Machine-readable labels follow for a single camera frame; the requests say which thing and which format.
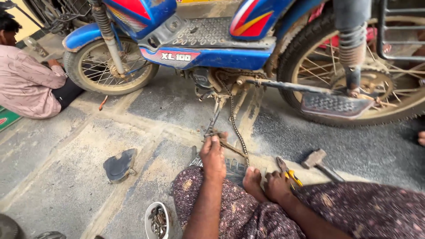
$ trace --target coil spring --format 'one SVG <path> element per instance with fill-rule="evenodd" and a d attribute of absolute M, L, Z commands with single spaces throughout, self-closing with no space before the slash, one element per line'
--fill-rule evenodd
<path fill-rule="evenodd" d="M 109 22 L 108 15 L 106 14 L 106 6 L 102 4 L 100 7 L 93 7 L 92 14 L 99 26 L 102 36 L 113 37 L 113 32 L 110 26 L 111 24 Z"/>
<path fill-rule="evenodd" d="M 344 66 L 362 65 L 366 58 L 367 23 L 340 32 L 339 58 Z"/>

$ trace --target hand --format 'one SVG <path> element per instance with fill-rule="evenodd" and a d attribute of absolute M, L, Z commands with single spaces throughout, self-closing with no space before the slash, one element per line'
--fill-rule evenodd
<path fill-rule="evenodd" d="M 267 182 L 264 183 L 264 190 L 267 198 L 275 203 L 285 204 L 292 199 L 291 180 L 285 177 L 285 172 L 274 171 L 266 174 Z"/>
<path fill-rule="evenodd" d="M 218 136 L 214 135 L 205 139 L 199 156 L 204 165 L 204 178 L 222 184 L 226 177 L 226 164 L 224 148 L 221 147 Z"/>
<path fill-rule="evenodd" d="M 52 66 L 54 66 L 54 65 L 58 65 L 58 66 L 60 66 L 59 62 L 58 62 L 57 60 L 55 60 L 55 59 L 50 59 L 50 60 L 48 60 L 48 61 L 47 61 L 47 64 L 48 64 L 50 67 L 52 67 Z"/>

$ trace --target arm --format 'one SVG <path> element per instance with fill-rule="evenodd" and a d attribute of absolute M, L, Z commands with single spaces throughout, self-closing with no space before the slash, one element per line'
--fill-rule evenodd
<path fill-rule="evenodd" d="M 20 77 L 51 89 L 58 89 L 65 84 L 67 76 L 57 62 L 52 63 L 53 61 L 49 61 L 51 67 L 49 69 L 28 53 L 20 51 L 15 58 L 14 66 Z"/>
<path fill-rule="evenodd" d="M 217 136 L 206 138 L 199 153 L 204 181 L 184 230 L 184 239 L 218 239 L 221 190 L 226 176 L 223 151 Z"/>
<path fill-rule="evenodd" d="M 267 183 L 264 184 L 266 195 L 277 202 L 294 220 L 308 239 L 349 239 L 348 234 L 334 227 L 325 219 L 306 207 L 295 197 L 290 190 L 290 180 L 283 173 L 277 171 L 266 175 Z"/>

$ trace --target luggage rack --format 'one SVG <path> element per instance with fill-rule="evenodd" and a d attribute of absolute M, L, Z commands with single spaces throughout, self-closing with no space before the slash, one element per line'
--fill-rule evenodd
<path fill-rule="evenodd" d="M 405 61 L 416 61 L 425 62 L 425 56 L 388 56 L 384 52 L 384 45 L 424 45 L 425 41 L 386 41 L 385 31 L 386 30 L 425 30 L 425 26 L 386 26 L 385 17 L 388 14 L 425 14 L 425 8 L 416 9 L 388 9 L 388 0 L 380 0 L 379 2 L 379 15 L 378 15 L 378 35 L 377 35 L 377 53 L 379 57 L 385 60 L 405 60 Z"/>

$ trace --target patterned shirt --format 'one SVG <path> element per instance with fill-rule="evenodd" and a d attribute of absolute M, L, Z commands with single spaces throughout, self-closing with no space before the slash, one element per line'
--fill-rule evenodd
<path fill-rule="evenodd" d="M 52 89 L 66 78 L 60 66 L 49 69 L 19 48 L 0 45 L 0 105 L 6 109 L 34 119 L 57 115 L 60 104 Z"/>

